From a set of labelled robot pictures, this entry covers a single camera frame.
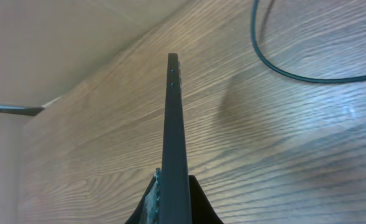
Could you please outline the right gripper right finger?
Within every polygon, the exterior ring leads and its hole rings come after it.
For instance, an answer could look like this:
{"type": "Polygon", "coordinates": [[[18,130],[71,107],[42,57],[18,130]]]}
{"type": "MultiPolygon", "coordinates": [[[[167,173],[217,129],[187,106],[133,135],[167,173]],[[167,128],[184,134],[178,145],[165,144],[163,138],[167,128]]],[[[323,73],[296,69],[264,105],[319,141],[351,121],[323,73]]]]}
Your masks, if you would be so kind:
{"type": "Polygon", "coordinates": [[[192,224],[223,224],[195,176],[189,175],[192,224]]]}

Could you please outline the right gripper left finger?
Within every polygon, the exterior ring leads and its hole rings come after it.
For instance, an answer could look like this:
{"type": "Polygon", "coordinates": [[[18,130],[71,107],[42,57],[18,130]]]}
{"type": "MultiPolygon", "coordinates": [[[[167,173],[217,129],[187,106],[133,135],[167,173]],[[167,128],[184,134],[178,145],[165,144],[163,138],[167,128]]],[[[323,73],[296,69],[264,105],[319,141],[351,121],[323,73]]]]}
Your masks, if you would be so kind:
{"type": "Polygon", "coordinates": [[[159,224],[161,169],[156,171],[138,206],[125,224],[159,224]]]}

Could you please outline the smartphone with teal screen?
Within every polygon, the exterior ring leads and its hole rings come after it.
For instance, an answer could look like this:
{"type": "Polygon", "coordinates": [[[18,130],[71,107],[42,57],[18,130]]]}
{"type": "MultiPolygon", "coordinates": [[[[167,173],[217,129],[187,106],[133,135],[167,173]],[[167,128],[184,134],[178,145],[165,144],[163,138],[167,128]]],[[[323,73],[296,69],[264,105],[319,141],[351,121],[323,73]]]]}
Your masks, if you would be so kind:
{"type": "Polygon", "coordinates": [[[160,182],[160,223],[192,222],[178,55],[168,54],[160,182]]]}

